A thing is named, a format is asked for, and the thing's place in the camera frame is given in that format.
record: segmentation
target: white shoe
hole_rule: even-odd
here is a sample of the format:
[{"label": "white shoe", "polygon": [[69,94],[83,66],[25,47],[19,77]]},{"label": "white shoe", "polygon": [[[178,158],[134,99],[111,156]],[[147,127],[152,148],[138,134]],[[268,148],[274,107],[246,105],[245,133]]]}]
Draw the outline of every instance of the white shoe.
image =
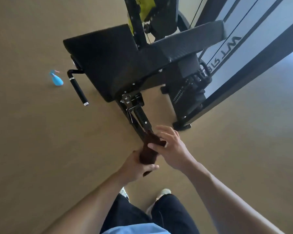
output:
[{"label": "white shoe", "polygon": [[121,191],[120,191],[119,193],[120,193],[123,197],[127,198],[127,200],[129,201],[129,196],[128,196],[128,194],[126,193],[124,187],[121,189]]},{"label": "white shoe", "polygon": [[[155,199],[155,202],[158,201],[160,199],[160,197],[162,197],[163,195],[167,195],[167,194],[171,194],[171,193],[172,193],[172,191],[170,189],[167,189],[167,188],[162,189],[162,191],[158,194],[157,198]],[[152,218],[151,211],[152,211],[152,208],[153,208],[155,202],[146,211],[146,214],[148,216],[150,216],[150,218]]]}]

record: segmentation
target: black pants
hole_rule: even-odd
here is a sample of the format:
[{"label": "black pants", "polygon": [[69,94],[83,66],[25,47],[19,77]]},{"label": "black pants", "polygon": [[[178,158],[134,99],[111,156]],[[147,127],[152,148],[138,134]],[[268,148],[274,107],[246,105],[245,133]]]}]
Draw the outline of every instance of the black pants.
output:
[{"label": "black pants", "polygon": [[153,222],[171,234],[199,234],[191,216],[176,196],[163,195],[152,209],[152,219],[118,194],[103,223],[101,233],[113,227]]}]

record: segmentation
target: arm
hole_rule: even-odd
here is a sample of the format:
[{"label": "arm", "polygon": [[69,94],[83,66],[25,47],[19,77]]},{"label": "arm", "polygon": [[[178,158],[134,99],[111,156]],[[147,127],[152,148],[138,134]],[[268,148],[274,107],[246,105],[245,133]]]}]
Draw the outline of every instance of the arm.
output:
[{"label": "arm", "polygon": [[117,172],[56,220],[43,234],[99,233],[121,188],[141,178],[143,173],[159,168],[154,164],[140,164],[139,153],[134,151],[129,155]]},{"label": "arm", "polygon": [[157,129],[160,130],[158,136],[166,140],[168,146],[148,146],[189,178],[220,234],[283,233],[198,163],[180,140],[178,132],[167,126]]}]

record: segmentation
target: person's right hand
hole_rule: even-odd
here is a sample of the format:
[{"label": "person's right hand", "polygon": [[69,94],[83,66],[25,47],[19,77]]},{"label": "person's right hand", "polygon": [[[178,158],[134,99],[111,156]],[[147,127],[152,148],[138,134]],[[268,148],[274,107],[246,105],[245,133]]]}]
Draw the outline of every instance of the person's right hand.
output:
[{"label": "person's right hand", "polygon": [[155,129],[159,130],[156,135],[167,141],[167,146],[163,147],[149,143],[148,147],[161,154],[168,165],[183,172],[189,164],[196,162],[195,158],[181,141],[177,131],[169,126],[161,125],[156,126]]}]

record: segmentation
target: blue spray bottle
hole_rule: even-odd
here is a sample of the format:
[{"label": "blue spray bottle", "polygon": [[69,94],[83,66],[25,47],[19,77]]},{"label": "blue spray bottle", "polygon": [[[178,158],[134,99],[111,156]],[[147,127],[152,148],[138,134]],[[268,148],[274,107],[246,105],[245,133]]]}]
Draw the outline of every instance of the blue spray bottle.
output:
[{"label": "blue spray bottle", "polygon": [[55,75],[56,72],[59,72],[59,71],[56,71],[56,70],[50,71],[50,75],[52,76],[52,81],[56,86],[61,86],[61,85],[63,85],[63,80],[61,80],[60,77]]}]

